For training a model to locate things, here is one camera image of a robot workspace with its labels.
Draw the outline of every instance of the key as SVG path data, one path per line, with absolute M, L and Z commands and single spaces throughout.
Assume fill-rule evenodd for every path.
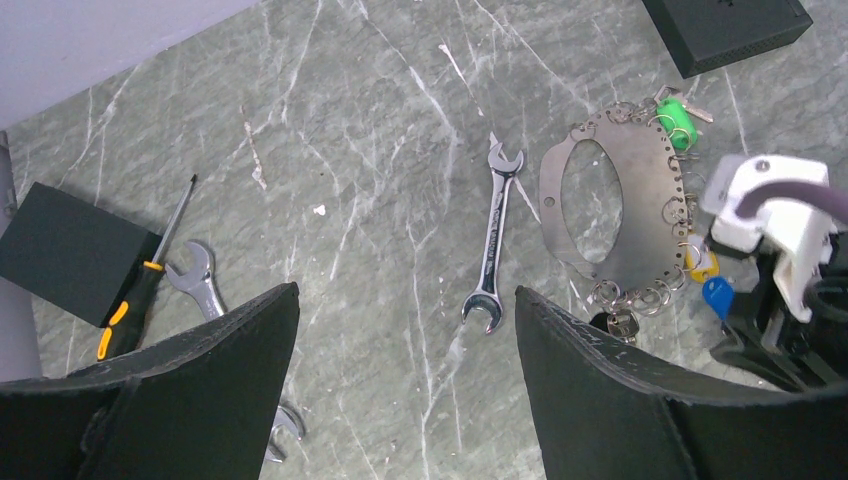
M 698 118 L 704 122 L 713 123 L 713 116 L 706 110 L 702 110 L 698 107 L 691 105 L 688 100 L 683 98 L 683 92 L 681 92 L 680 90 L 668 85 L 663 85 L 662 87 L 660 87 L 659 91 L 654 96 L 654 101 L 660 103 L 666 97 L 671 97 L 679 100 L 680 103 L 683 104 L 683 108 L 686 110 L 687 113 L 689 113 L 689 115 L 692 115 L 693 117 Z
M 621 339 L 624 343 L 636 343 L 639 323 L 633 312 L 624 309 L 607 316 L 607 329 L 610 335 Z

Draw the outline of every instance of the yellow key tag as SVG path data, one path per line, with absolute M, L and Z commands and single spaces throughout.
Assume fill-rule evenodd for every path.
M 690 233 L 686 242 L 686 269 L 697 283 L 706 283 L 710 278 L 718 276 L 718 259 L 704 245 L 704 237 Z

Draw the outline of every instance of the metal key holder plate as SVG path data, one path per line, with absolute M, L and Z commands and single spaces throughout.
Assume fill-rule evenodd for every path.
M 630 107 L 604 109 L 573 128 L 568 138 L 554 146 L 542 159 L 539 176 L 539 205 L 545 246 L 558 259 L 573 265 L 583 276 L 609 279 L 622 291 L 668 280 L 683 265 L 684 230 L 674 230 L 663 219 L 663 209 L 672 197 L 683 196 L 682 178 L 673 163 L 674 149 L 667 134 L 650 117 L 628 119 Z M 612 250 L 599 263 L 592 263 L 577 249 L 563 216 L 562 178 L 574 147 L 591 140 L 606 152 L 621 183 L 621 227 Z M 680 202 L 680 215 L 688 215 Z

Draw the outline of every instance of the open-end wrench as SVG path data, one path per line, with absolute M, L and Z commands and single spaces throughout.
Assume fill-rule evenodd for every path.
M 288 405 L 278 404 L 277 411 L 274 413 L 274 423 L 271 425 L 271 435 L 268 438 L 268 447 L 265 448 L 265 460 L 280 463 L 286 459 L 286 452 L 277 446 L 274 441 L 274 435 L 281 427 L 285 427 L 292 435 L 296 436 L 298 441 L 306 435 L 306 426 L 300 415 L 290 408 Z
M 190 240 L 185 242 L 185 245 L 194 257 L 191 270 L 180 275 L 173 266 L 166 264 L 165 273 L 174 288 L 189 294 L 197 302 L 207 322 L 214 320 L 226 313 L 224 303 L 221 302 L 221 297 L 215 288 L 215 259 L 208 248 L 197 242 Z M 285 427 L 298 440 L 306 434 L 306 428 L 300 416 L 287 405 L 278 404 L 274 423 L 271 425 L 268 447 L 265 448 L 265 459 L 272 462 L 282 462 L 286 458 L 285 452 L 274 442 L 274 434 L 280 427 Z
M 189 240 L 185 242 L 185 246 L 188 247 L 194 257 L 194 265 L 191 270 L 180 275 L 171 264 L 167 264 L 165 265 L 165 273 L 174 288 L 189 294 L 197 302 L 200 311 L 203 312 L 203 318 L 207 322 L 214 320 L 226 312 L 224 304 L 221 303 L 221 297 L 218 295 L 218 290 L 215 288 L 213 277 L 215 259 L 208 248 L 195 241 Z
M 486 334 L 498 328 L 503 316 L 501 299 L 498 297 L 498 260 L 501 256 L 501 240 L 503 239 L 504 217 L 506 216 L 506 201 L 509 196 L 509 186 L 512 179 L 524 166 L 524 152 L 519 151 L 515 161 L 510 162 L 500 157 L 503 143 L 498 143 L 489 151 L 489 168 L 492 170 L 492 206 L 489 210 L 489 227 L 486 231 L 486 248 L 483 251 L 483 267 L 480 270 L 480 281 L 477 288 L 465 299 L 462 305 L 462 322 L 468 312 L 474 309 L 485 310 L 492 319 L 486 326 Z

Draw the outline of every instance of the black plastic mount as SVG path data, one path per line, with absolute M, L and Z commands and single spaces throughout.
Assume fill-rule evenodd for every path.
M 642 0 L 680 75 L 793 43 L 813 24 L 798 0 Z

